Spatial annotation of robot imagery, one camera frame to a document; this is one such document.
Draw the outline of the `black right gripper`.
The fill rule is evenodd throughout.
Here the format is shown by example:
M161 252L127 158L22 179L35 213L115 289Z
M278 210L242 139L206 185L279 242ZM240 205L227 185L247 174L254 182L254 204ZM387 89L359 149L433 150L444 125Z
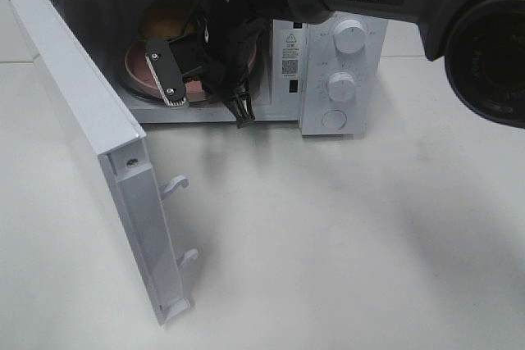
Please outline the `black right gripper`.
M297 21L289 0L199 0L193 12L195 32L205 52L227 68L238 71L249 62L268 20ZM146 62L167 107L187 105L185 82L176 54L183 39L152 37L145 43ZM254 123L247 85L227 89L221 101L235 118L237 128Z

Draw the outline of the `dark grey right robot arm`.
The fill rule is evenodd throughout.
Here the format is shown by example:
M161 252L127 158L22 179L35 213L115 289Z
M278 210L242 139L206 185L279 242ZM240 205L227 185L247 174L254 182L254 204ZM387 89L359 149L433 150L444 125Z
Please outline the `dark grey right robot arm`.
M254 119L249 58L265 22L317 25L335 11L415 24L426 58L444 60L467 108L524 126L524 0L200 0L196 31L148 39L145 59L168 106L181 106L197 78L244 127Z

